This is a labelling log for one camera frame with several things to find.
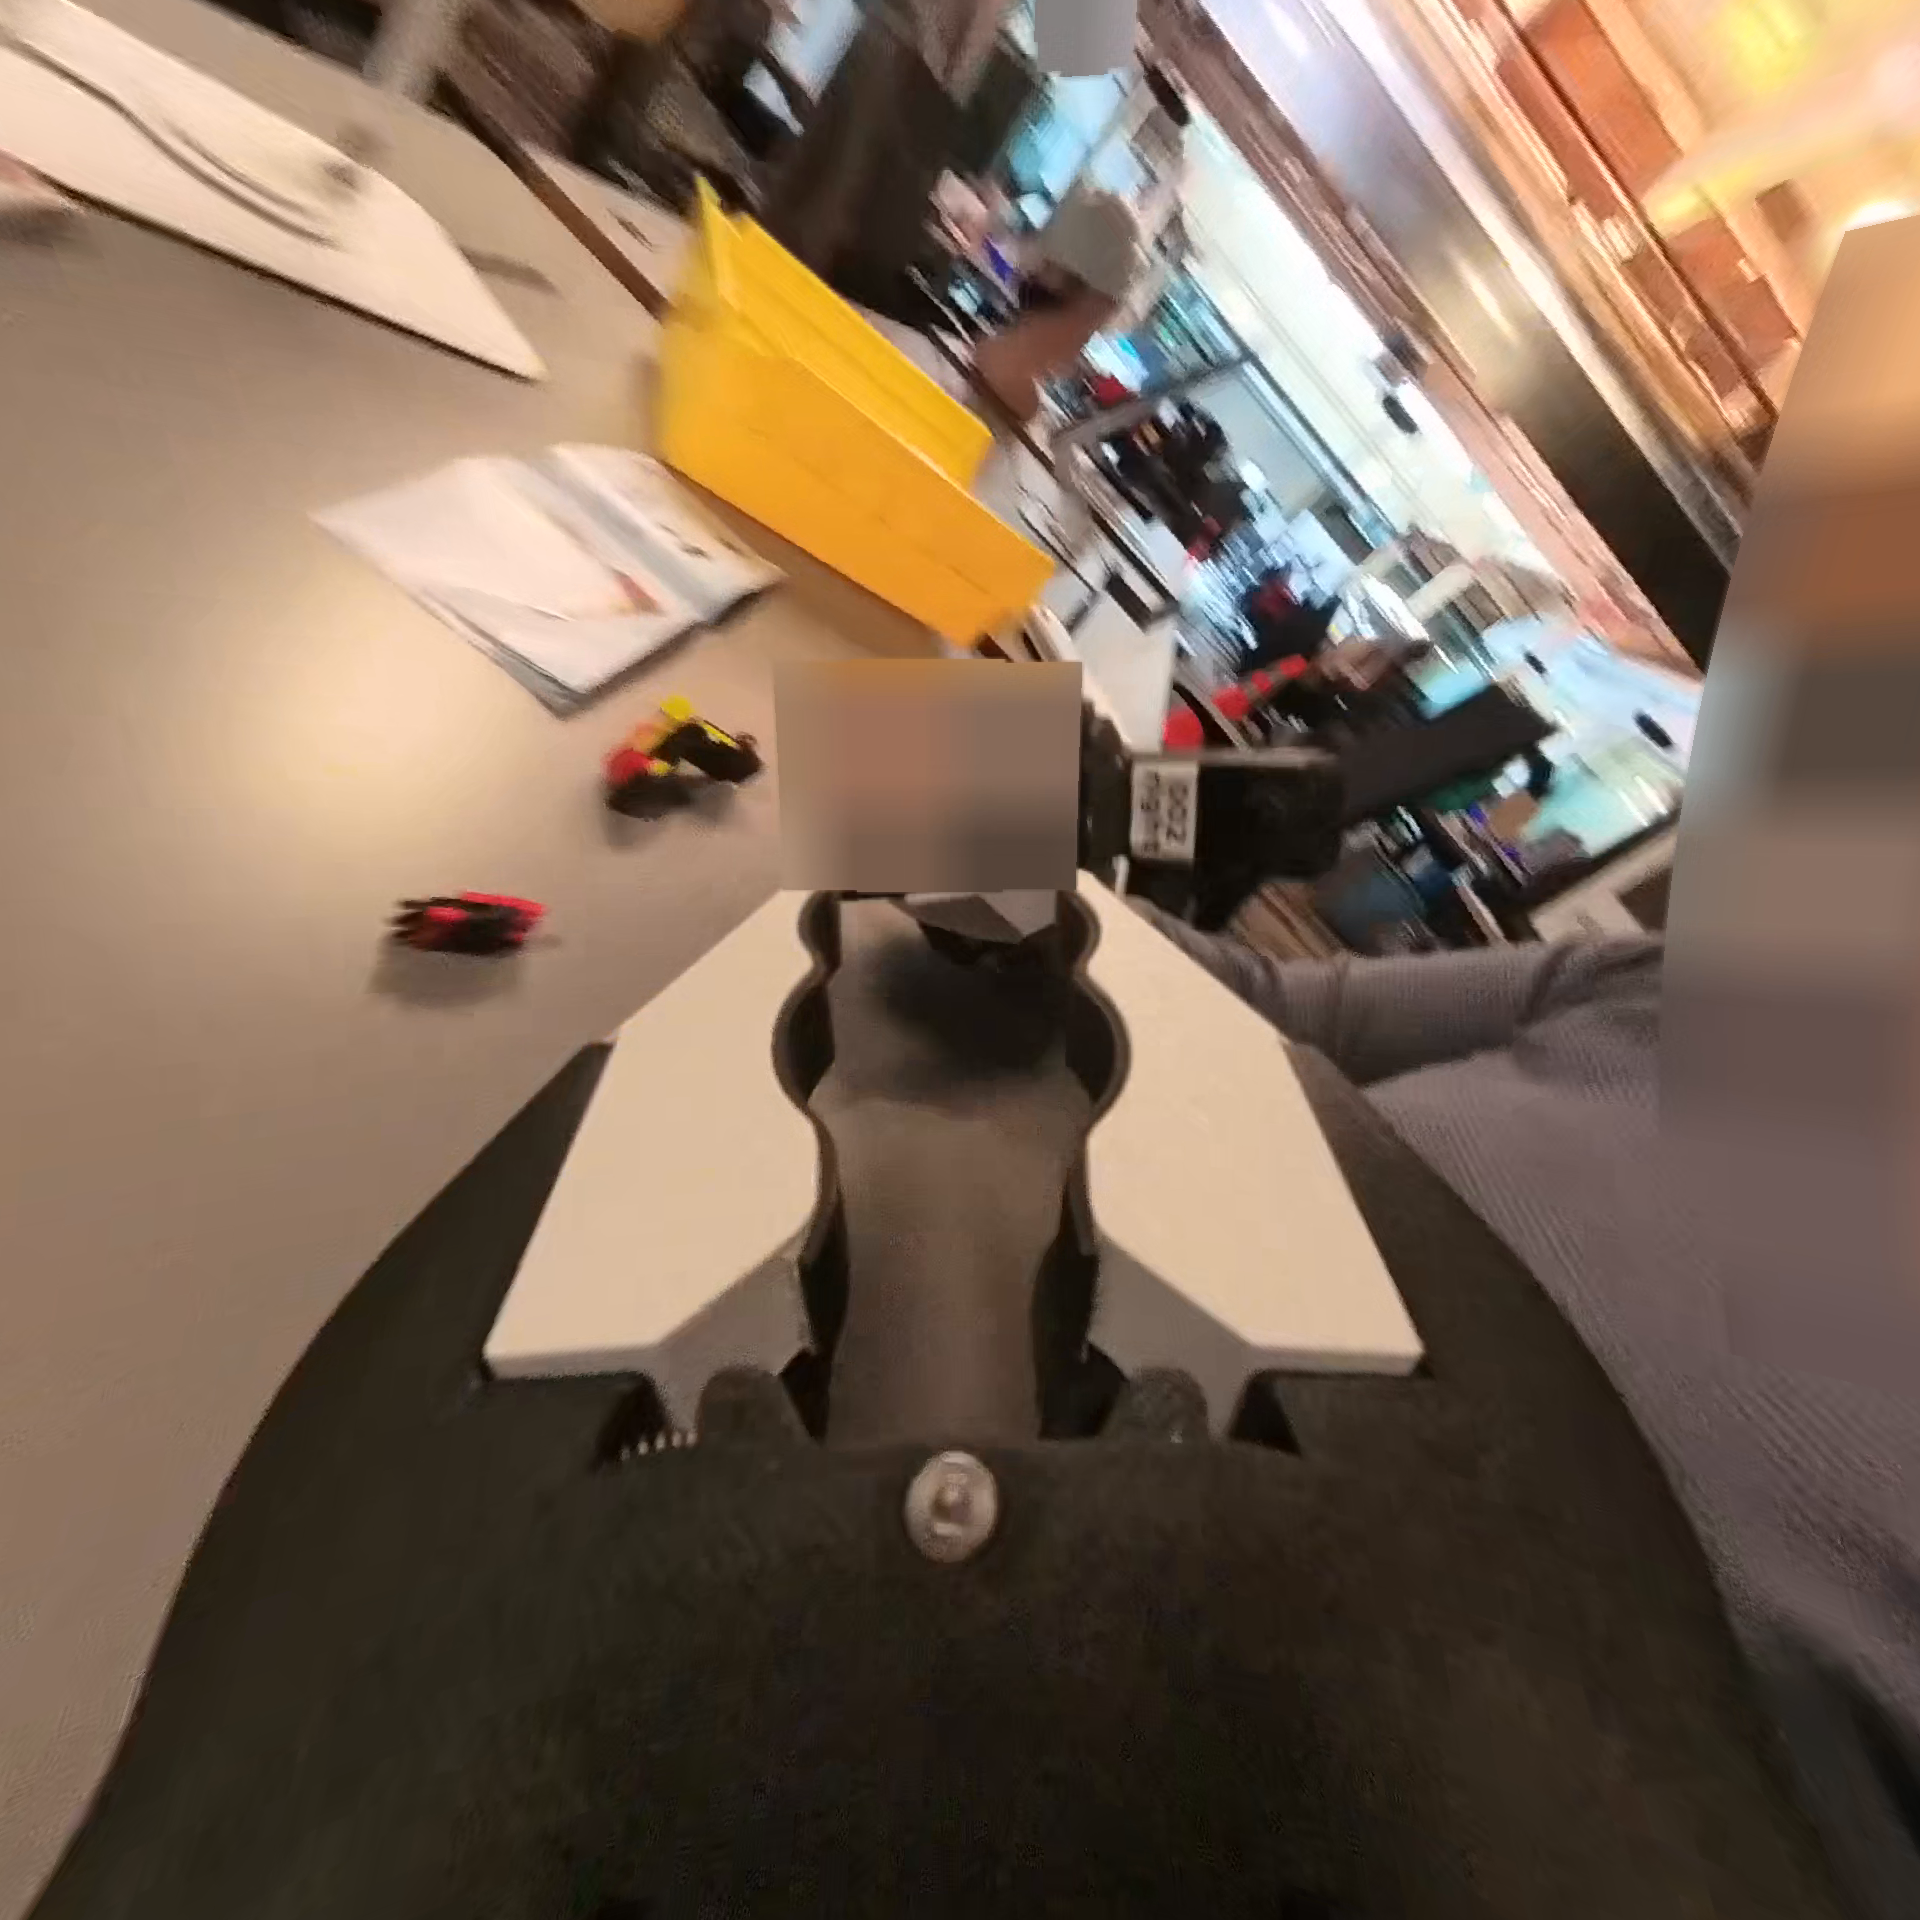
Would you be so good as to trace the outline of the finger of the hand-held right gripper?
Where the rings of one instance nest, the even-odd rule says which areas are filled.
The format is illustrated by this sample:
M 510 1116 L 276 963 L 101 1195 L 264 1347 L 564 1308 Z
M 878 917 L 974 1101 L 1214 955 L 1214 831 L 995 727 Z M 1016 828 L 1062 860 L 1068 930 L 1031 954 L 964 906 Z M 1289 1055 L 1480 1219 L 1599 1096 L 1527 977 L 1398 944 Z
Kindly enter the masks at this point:
M 902 909 L 952 963 L 1008 963 L 1051 930 L 1051 892 L 918 892 Z

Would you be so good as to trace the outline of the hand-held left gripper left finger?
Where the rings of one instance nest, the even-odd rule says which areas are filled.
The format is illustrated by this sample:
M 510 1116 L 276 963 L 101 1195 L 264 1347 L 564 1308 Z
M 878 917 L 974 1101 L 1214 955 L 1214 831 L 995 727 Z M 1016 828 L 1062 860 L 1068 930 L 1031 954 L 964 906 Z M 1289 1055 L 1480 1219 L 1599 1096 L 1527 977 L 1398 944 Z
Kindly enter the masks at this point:
M 845 1317 L 833 1064 L 843 909 L 780 892 L 609 1038 L 482 1346 L 494 1376 L 638 1376 L 691 1428 L 731 1367 L 820 1367 Z

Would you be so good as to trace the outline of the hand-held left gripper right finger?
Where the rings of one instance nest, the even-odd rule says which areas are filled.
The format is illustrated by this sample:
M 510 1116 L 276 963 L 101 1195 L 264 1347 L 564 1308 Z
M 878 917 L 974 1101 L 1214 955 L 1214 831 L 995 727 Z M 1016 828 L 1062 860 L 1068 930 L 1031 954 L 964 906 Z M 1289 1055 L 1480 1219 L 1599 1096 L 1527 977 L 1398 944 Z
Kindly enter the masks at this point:
M 1102 880 L 1062 903 L 1113 1042 L 1078 1175 L 1089 1347 L 1184 1373 L 1214 1434 L 1256 1376 L 1414 1376 L 1422 1338 L 1275 1029 Z

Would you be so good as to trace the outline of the red yellow black brick assembly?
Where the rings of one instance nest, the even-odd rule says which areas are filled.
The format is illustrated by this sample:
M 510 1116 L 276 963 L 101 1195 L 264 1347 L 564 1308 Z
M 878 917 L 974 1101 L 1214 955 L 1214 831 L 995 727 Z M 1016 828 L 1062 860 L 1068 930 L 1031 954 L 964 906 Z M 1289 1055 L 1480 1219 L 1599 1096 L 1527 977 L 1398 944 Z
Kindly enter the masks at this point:
M 630 819 L 654 819 L 708 791 L 742 791 L 759 779 L 766 761 L 743 731 L 728 731 L 690 698 L 666 694 L 654 715 L 614 741 L 605 758 L 605 806 Z

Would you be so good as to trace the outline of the red toy brick piece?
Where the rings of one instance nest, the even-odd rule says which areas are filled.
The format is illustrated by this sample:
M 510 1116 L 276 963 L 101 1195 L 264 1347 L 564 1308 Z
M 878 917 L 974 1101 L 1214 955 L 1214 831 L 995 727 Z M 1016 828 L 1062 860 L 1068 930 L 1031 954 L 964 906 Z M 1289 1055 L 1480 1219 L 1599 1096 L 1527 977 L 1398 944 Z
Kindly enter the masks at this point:
M 507 955 L 546 924 L 540 901 L 487 892 L 405 899 L 391 906 L 384 939 L 419 954 Z

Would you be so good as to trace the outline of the person's grey sweater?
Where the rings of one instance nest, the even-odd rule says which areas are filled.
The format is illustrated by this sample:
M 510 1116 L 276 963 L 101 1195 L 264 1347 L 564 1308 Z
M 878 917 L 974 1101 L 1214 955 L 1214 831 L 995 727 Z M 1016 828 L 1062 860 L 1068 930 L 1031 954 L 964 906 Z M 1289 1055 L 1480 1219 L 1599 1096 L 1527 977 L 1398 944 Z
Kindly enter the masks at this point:
M 1523 1259 L 1657 1449 L 1867 1916 L 1916 1916 L 1916 1389 L 1739 1357 L 1787 1232 L 1692 1197 L 1650 1088 L 1441 1066 L 1368 1088 Z

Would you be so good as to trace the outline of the yellow plastic bin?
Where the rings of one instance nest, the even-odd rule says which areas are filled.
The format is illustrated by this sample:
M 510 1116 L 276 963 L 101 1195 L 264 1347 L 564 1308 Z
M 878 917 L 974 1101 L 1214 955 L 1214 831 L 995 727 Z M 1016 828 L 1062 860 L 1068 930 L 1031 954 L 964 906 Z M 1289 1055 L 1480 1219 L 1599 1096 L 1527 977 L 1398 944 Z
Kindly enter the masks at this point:
M 945 644 L 1024 612 L 1051 561 L 974 489 L 993 432 L 708 178 L 691 207 L 655 458 Z

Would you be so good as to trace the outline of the open instruction booklet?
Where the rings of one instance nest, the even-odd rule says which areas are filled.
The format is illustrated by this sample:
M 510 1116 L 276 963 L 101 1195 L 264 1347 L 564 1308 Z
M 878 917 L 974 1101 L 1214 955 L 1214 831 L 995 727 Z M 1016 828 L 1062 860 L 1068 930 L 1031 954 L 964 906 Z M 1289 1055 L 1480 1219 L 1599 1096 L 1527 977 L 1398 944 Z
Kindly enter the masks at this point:
M 784 584 L 668 466 L 609 444 L 448 461 L 312 519 L 555 715 Z

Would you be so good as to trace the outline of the wooden book stand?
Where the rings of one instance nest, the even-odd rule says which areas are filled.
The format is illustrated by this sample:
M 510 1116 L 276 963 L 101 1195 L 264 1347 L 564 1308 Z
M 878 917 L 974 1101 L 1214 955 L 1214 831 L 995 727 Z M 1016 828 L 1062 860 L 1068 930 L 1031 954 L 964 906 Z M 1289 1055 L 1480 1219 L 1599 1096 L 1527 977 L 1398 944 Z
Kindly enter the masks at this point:
M 494 372 L 549 372 L 448 227 L 368 160 L 77 4 L 4 4 L 4 156 Z

